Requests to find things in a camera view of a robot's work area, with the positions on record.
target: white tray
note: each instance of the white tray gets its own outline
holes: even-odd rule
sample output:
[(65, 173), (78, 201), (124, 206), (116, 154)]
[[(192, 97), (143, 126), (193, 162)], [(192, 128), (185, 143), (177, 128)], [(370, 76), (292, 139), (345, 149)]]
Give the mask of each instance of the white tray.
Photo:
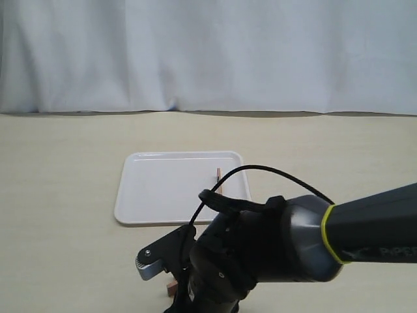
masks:
[[(134, 153), (124, 162), (115, 218), (126, 225), (186, 223), (200, 204), (198, 194), (216, 184), (217, 168), (224, 176), (241, 165), (232, 151)], [(250, 200), (244, 171), (223, 184), (223, 195)], [(197, 222), (216, 214), (205, 207)]]

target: table surface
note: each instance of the table surface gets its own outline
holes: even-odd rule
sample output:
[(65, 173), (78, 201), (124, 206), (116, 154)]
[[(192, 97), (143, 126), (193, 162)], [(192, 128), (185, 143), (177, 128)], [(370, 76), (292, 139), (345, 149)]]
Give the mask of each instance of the table surface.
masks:
[[(417, 117), (307, 113), (0, 115), (0, 312), (163, 312), (167, 274), (140, 279), (137, 252), (173, 226), (113, 217), (124, 159), (233, 150), (336, 203), (417, 181)], [(305, 194), (248, 172), (255, 201)], [(326, 284), (260, 284), (255, 312), (415, 312), (417, 265), (353, 264)]]

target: yellow ring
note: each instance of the yellow ring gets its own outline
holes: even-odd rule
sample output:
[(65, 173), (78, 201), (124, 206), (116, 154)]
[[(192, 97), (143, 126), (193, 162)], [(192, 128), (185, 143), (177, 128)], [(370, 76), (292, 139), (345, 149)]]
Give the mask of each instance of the yellow ring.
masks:
[(332, 212), (333, 208), (335, 207), (335, 204), (331, 205), (327, 208), (326, 213), (323, 216), (323, 219), (321, 220), (321, 237), (323, 238), (323, 243), (326, 246), (329, 253), (332, 255), (332, 257), (340, 264), (348, 264), (349, 262), (343, 261), (339, 256), (334, 252), (332, 246), (330, 246), (330, 243), (328, 242), (327, 233), (326, 233), (326, 222), (328, 220), (328, 217), (330, 216), (330, 213)]

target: small wooden block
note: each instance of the small wooden block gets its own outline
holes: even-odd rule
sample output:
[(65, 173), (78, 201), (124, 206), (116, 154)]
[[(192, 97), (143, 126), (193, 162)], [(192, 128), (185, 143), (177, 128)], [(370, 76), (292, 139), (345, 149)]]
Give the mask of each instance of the small wooden block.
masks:
[[(222, 179), (222, 170), (220, 168), (217, 168), (217, 182)], [(220, 186), (217, 190), (217, 193), (223, 194), (223, 186)]]
[(167, 285), (168, 297), (172, 298), (175, 296), (178, 290), (178, 282), (174, 280), (172, 283)]

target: white curtain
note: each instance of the white curtain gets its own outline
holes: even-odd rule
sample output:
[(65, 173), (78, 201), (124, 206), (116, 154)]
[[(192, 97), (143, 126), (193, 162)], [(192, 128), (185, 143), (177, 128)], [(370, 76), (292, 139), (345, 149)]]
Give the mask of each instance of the white curtain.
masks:
[(417, 0), (0, 0), (2, 112), (417, 114)]

